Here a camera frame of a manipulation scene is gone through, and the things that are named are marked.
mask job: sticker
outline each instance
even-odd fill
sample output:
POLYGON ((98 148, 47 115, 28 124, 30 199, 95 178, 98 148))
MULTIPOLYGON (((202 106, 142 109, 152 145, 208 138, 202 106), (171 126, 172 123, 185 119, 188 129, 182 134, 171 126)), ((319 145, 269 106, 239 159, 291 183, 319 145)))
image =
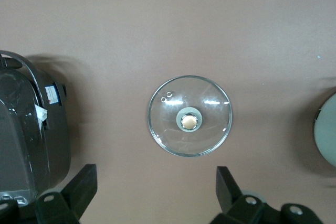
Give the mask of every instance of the sticker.
POLYGON ((42 122, 48 118, 48 111, 35 104, 38 126, 42 129, 42 122))
POLYGON ((47 96, 49 104, 54 104, 59 102, 56 87, 55 86, 46 86, 47 96))

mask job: black clamp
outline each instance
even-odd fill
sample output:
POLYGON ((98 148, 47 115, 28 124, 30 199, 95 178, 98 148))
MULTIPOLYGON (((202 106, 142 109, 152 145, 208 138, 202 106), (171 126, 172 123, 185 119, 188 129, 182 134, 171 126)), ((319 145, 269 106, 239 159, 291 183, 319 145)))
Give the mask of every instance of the black clamp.
POLYGON ((61 193, 47 193, 18 208, 15 200, 0 200, 1 224, 79 224, 97 192, 96 165, 86 165, 61 193))
POLYGON ((255 196, 243 195, 227 167, 218 167, 216 195, 222 209, 211 224, 323 224, 303 205, 285 204, 280 211, 255 196))

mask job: gold knob center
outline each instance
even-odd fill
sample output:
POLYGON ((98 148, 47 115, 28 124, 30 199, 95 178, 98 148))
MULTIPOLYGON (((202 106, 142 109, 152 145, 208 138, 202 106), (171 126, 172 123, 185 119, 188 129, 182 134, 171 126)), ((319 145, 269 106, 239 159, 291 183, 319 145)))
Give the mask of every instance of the gold knob center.
POLYGON ((197 126, 197 118, 193 115, 186 115, 182 118, 181 123, 187 130, 192 130, 197 126))

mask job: screw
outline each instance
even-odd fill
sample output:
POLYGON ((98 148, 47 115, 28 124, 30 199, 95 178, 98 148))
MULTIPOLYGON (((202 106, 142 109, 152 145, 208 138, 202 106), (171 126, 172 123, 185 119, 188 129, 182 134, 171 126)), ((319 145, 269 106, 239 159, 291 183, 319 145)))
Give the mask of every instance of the screw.
POLYGON ((246 202, 249 203, 250 205, 255 205, 257 203, 256 199, 253 197, 247 197, 246 202))
POLYGON ((302 212, 301 208, 299 208, 297 206, 290 206, 289 210, 295 215, 303 215, 303 212, 302 212))
POLYGON ((4 209, 6 209, 8 206, 9 206, 8 203, 2 203, 2 204, 0 205, 0 210, 4 210, 4 209))
POLYGON ((55 197, 53 195, 49 195, 43 199, 44 202, 52 201, 55 197))

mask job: glass lid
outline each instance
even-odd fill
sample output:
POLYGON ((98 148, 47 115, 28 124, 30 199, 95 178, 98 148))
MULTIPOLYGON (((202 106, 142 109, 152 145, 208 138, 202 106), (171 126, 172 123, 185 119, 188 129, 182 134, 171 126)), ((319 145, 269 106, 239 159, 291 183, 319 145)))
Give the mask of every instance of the glass lid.
POLYGON ((201 156, 218 148, 228 136, 232 107, 224 90, 213 81, 181 76, 155 92, 148 124, 154 139, 166 151, 201 156))

